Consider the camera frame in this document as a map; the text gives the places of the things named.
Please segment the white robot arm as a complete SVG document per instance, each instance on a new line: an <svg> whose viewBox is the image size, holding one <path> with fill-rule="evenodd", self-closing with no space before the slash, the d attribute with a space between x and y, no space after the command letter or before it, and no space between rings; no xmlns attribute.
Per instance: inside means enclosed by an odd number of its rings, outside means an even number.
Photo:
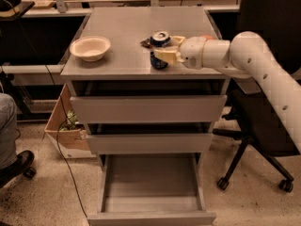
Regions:
<svg viewBox="0 0 301 226"><path fill-rule="evenodd" d="M230 77L252 77L301 151L301 86L278 64L266 42L254 32L233 40L185 38L159 31L150 37L153 54L169 65L211 68Z"/></svg>

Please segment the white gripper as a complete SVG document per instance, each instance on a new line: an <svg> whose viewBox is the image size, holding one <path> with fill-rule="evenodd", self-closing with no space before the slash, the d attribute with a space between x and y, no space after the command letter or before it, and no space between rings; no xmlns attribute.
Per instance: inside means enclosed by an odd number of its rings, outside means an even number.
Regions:
<svg viewBox="0 0 301 226"><path fill-rule="evenodd" d="M183 36L171 36L169 47L154 48L154 55L170 65L183 63L188 69L202 68L202 52L206 39L192 37L185 39Z"/></svg>

